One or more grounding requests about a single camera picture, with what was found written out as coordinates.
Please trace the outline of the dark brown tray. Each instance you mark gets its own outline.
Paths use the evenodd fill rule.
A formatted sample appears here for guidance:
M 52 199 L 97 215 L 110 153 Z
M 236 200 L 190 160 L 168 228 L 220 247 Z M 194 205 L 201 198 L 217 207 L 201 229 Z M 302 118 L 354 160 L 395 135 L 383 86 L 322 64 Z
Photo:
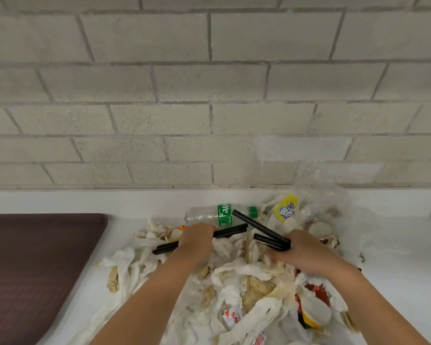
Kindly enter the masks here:
M 108 225 L 105 214 L 0 214 L 0 345 L 50 330 Z

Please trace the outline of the red and yellow wrapper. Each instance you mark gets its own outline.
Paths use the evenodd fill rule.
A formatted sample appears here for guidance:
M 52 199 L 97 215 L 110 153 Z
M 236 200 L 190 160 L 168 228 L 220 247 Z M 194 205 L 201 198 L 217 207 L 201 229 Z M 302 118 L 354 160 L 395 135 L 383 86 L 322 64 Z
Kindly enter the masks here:
M 299 313 L 308 327 L 321 331 L 332 318 L 330 300 L 323 284 L 306 283 L 295 295 Z

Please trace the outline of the person's right hand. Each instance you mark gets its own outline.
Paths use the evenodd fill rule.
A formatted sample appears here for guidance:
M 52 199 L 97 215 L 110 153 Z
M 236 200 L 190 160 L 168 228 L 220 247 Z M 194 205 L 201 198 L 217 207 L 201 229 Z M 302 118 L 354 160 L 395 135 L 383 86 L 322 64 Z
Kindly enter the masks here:
M 335 255 L 322 242 L 305 230 L 292 230 L 284 236 L 291 241 L 291 266 L 310 273 L 324 275 Z

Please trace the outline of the pile of crumpled white tissues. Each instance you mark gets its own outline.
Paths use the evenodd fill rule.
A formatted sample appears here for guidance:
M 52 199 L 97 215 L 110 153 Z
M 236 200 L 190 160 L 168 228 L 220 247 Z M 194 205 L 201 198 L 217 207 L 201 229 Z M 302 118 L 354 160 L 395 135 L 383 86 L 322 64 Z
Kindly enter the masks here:
M 127 237 L 125 248 L 106 255 L 98 267 L 109 271 L 106 288 L 113 300 L 102 307 L 69 341 L 68 345 L 88 345 L 103 325 L 136 292 L 150 275 L 170 256 L 154 255 L 160 244 L 175 242 L 182 231 L 150 219 Z M 197 345 L 196 330 L 209 330 L 209 345 L 250 345 L 264 332 L 266 344 L 330 345 L 338 336 L 348 340 L 358 334 L 348 307 L 333 285 L 323 277 L 301 272 L 283 262 L 272 262 L 265 246 L 253 239 L 259 230 L 249 227 L 246 233 L 230 238 L 213 239 L 214 252 L 200 263 L 173 310 L 164 345 Z M 332 318 L 321 331 L 304 324 L 295 299 L 306 283 L 327 290 Z M 227 330 L 221 314 L 237 305 L 243 318 Z

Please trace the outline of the clear bottle with green label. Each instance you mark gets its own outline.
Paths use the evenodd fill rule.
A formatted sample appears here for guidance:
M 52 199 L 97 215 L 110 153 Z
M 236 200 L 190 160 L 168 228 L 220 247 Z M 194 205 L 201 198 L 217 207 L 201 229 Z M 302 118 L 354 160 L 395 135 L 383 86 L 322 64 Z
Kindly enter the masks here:
M 216 227 L 231 227 L 242 222 L 233 216 L 234 210 L 239 211 L 252 219 L 258 217 L 258 208 L 255 206 L 224 203 L 209 207 L 192 207 L 187 210 L 184 220 L 187 225 L 202 222 Z

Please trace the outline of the person's left forearm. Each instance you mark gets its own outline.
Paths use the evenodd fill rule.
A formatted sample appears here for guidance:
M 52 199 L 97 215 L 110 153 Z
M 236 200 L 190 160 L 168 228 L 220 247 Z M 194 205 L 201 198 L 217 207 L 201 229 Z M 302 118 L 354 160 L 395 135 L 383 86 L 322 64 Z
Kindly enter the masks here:
M 211 251 L 176 249 L 102 327 L 90 345 L 159 345 L 184 285 Z

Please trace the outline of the white paper cup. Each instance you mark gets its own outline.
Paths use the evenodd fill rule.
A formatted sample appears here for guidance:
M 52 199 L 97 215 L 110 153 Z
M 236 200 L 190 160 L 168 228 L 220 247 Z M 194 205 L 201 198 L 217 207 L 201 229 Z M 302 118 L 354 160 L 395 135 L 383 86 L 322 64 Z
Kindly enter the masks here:
M 334 228 L 330 224 L 322 221 L 313 222 L 309 226 L 308 232 L 320 241 L 333 240 L 336 235 Z

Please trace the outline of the person's right forearm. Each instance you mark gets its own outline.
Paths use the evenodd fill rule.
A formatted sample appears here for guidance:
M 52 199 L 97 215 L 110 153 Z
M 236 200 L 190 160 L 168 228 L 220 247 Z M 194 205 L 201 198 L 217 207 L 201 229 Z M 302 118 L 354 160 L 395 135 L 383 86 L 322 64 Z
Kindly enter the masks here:
M 295 265 L 325 277 L 348 306 L 368 345 L 431 345 L 352 264 L 330 253 Z

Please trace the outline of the person's left hand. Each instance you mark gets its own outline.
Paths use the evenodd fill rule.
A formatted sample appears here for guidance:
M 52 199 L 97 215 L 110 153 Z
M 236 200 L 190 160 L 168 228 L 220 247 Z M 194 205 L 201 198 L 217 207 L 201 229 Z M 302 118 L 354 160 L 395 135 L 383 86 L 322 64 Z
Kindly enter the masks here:
M 214 251 L 212 240 L 215 231 L 215 226 L 206 223 L 186 227 L 171 257 L 185 264 L 201 263 Z

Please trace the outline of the yellow and white packet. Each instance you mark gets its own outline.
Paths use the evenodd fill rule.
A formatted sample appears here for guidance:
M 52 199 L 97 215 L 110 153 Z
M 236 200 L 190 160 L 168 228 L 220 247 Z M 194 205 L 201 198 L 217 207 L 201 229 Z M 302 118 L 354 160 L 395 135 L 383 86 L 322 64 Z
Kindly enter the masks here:
M 282 196 L 273 206 L 267 226 L 282 233 L 288 233 L 299 225 L 296 217 L 299 210 L 299 199 L 292 193 Z

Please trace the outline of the black chopstick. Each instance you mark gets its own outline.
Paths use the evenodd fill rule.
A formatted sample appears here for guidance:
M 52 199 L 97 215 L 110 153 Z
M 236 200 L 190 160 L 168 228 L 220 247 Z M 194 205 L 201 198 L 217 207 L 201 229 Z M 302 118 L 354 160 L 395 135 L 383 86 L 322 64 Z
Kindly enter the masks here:
M 247 232 L 247 229 L 248 229 L 248 224 L 240 224 L 240 225 L 232 226 L 230 228 L 216 230 L 213 233 L 213 238 L 216 238 L 216 239 L 229 238 L 233 235 Z M 178 245 L 179 245 L 178 241 L 162 244 L 157 246 L 154 250 L 152 250 L 152 253 L 154 255 L 159 255 L 163 253 L 172 252 L 173 250 L 177 249 Z
M 288 238 L 281 236 L 279 233 L 269 229 L 268 227 L 239 212 L 236 209 L 232 211 L 232 215 L 252 226 L 253 228 L 258 229 L 260 232 L 271 238 L 274 242 L 277 242 L 280 246 L 283 246 L 286 250 L 290 249 L 291 241 Z
M 281 241 L 276 241 L 273 238 L 270 238 L 268 236 L 260 235 L 260 234 L 254 234 L 253 239 L 259 243 L 263 244 L 275 251 L 279 252 L 285 252 L 290 249 L 290 241 L 286 240 L 286 243 L 282 243 Z

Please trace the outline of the clear plastic bag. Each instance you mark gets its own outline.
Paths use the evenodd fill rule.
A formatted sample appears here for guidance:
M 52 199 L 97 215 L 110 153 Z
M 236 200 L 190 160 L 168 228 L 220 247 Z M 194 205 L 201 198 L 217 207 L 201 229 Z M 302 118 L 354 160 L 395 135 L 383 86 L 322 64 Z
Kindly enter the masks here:
M 336 235 L 333 240 L 322 242 L 358 268 L 362 268 L 368 254 L 410 254 L 408 248 L 396 241 L 397 235 L 389 236 L 388 229 L 381 225 L 380 215 L 353 202 L 347 190 L 318 169 L 299 171 L 298 179 L 289 190 L 280 192 L 270 202 L 259 204 L 258 222 L 268 227 L 273 206 L 287 193 L 299 199 L 296 229 L 308 232 L 309 226 L 317 221 L 330 224 Z

